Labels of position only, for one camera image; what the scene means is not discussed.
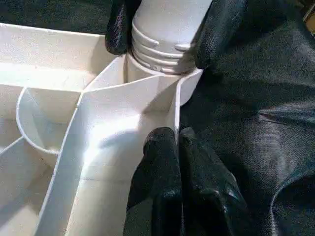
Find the gloved hand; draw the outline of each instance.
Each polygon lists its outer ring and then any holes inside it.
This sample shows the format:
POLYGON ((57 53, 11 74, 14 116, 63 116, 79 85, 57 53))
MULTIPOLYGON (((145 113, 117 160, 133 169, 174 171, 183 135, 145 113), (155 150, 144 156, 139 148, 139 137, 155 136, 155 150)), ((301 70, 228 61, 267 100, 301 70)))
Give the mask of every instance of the gloved hand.
POLYGON ((124 236, 251 236, 234 176, 192 129, 181 132, 179 145, 180 156, 167 127, 148 135, 131 181, 124 236))
MULTIPOLYGON (((213 0, 196 44, 195 64, 204 69, 215 63, 239 28, 247 0, 213 0)), ((115 55, 131 45, 131 22, 141 0, 114 0, 105 44, 115 55)))
POLYGON ((185 230, 189 236, 252 236, 247 205, 234 175, 193 129, 180 132, 185 230))

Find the white plastic tray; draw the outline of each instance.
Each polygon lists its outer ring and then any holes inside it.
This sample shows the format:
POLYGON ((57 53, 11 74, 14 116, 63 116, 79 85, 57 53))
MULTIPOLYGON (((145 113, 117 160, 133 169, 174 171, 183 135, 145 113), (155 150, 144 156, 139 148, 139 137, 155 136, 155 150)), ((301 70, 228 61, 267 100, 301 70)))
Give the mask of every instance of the white plastic tray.
POLYGON ((0 24, 0 236, 122 235, 144 140, 177 133, 201 72, 152 72, 101 35, 0 24))

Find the white cylindrical part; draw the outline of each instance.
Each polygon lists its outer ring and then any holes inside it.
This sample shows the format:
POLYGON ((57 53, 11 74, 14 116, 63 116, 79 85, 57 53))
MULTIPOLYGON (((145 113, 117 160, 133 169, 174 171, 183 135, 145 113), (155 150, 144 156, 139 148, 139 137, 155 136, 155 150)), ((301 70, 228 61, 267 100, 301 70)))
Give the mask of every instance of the white cylindrical part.
POLYGON ((193 49, 211 0, 142 0, 132 21, 132 51, 145 67, 181 74, 195 68, 193 49))

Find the white plastic part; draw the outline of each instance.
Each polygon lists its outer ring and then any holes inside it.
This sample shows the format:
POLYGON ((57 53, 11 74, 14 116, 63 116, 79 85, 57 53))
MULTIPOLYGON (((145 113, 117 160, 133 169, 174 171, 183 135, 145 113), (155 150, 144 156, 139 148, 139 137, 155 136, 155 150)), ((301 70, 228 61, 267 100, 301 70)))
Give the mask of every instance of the white plastic part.
POLYGON ((80 93, 25 88, 17 103, 17 123, 35 148, 58 154, 80 93))
POLYGON ((84 89, 115 57, 100 35, 0 23, 0 84, 84 89))
POLYGON ((152 71, 101 35, 0 24, 0 36, 0 236, 121 235, 143 142, 177 133, 202 70, 152 71))
POLYGON ((51 176, 22 137, 0 153, 0 235, 32 235, 51 176))
POLYGON ((194 46, 211 0, 142 0, 132 22, 132 51, 164 73, 194 70, 194 46))
POLYGON ((0 85, 0 152, 21 134, 15 120, 15 106, 22 87, 0 85))

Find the dark background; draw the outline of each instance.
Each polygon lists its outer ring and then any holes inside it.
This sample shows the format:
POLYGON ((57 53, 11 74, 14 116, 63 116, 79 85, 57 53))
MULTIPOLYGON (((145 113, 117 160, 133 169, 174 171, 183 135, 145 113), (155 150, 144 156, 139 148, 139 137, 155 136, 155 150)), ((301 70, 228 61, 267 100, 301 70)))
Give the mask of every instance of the dark background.
POLYGON ((112 0, 0 0, 0 22, 105 34, 112 0))

